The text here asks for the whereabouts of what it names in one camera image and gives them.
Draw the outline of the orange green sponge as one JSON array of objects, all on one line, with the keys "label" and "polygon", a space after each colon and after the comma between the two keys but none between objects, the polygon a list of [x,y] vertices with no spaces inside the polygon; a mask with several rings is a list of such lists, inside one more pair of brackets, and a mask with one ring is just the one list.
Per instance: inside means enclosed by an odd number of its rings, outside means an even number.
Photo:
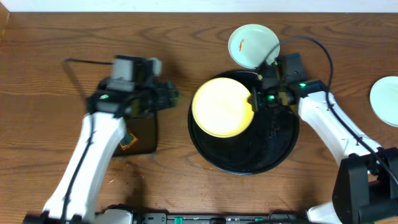
[{"label": "orange green sponge", "polygon": [[131,131],[127,131],[122,140],[120,140],[119,145],[122,150],[126,150],[136,142],[138,142],[138,138]]}]

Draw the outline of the yellow plate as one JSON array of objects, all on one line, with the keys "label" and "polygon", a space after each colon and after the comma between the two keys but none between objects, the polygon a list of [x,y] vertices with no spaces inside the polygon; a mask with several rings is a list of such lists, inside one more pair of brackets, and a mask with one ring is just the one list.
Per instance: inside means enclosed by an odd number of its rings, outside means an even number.
[{"label": "yellow plate", "polygon": [[249,90],[232,78],[213,78],[196,91],[191,104],[199,128],[217,138],[241,134],[252,123],[254,112]]}]

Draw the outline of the pale green plate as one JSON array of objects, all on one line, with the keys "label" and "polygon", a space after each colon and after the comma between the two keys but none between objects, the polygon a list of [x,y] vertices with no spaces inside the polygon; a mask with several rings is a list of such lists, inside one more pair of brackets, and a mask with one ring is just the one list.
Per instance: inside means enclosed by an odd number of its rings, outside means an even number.
[{"label": "pale green plate", "polygon": [[369,94],[374,114],[384,123],[397,127],[397,76],[376,81]]},{"label": "pale green plate", "polygon": [[267,54],[278,44],[278,37],[268,27],[246,24],[230,35],[228,51],[238,65],[253,69],[260,66]]}]

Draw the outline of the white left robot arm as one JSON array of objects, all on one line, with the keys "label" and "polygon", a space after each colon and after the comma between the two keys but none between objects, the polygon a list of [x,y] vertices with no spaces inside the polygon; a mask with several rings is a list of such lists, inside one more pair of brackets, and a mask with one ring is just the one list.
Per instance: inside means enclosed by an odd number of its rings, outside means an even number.
[{"label": "white left robot arm", "polygon": [[179,92],[171,82],[143,83],[131,91],[99,83],[86,98],[87,114],[67,169],[40,215],[27,214],[24,223],[94,223],[101,184],[118,144],[127,134],[126,118],[138,118],[133,106],[155,112],[176,106]]}]

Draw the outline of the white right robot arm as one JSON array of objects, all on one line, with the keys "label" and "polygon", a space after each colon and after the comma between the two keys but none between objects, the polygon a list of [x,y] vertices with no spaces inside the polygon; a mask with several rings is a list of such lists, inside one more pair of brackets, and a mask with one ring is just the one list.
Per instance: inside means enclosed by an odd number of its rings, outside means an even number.
[{"label": "white right robot arm", "polygon": [[397,216],[397,148],[384,149],[355,125],[320,80],[251,88],[258,108],[291,106],[339,166],[332,200],[307,210],[312,223],[374,223]]}]

